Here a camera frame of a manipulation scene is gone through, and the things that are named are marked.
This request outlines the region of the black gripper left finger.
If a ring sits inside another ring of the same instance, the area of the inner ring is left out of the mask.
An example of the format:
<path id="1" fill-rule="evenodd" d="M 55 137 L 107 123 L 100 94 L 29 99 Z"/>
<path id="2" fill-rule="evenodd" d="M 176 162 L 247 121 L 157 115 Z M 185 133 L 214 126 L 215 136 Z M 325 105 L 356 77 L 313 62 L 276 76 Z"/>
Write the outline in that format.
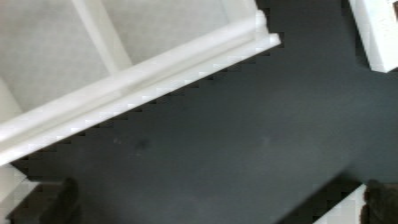
<path id="1" fill-rule="evenodd" d="M 82 224 L 78 183 L 66 178 L 39 216 L 39 224 Z"/>

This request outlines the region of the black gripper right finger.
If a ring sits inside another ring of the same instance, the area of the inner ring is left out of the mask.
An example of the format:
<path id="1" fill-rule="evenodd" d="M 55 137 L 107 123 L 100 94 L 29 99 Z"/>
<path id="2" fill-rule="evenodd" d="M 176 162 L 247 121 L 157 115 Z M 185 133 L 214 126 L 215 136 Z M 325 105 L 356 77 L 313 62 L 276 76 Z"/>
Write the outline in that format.
<path id="1" fill-rule="evenodd" d="M 366 184 L 361 224 L 398 224 L 398 184 Z"/>

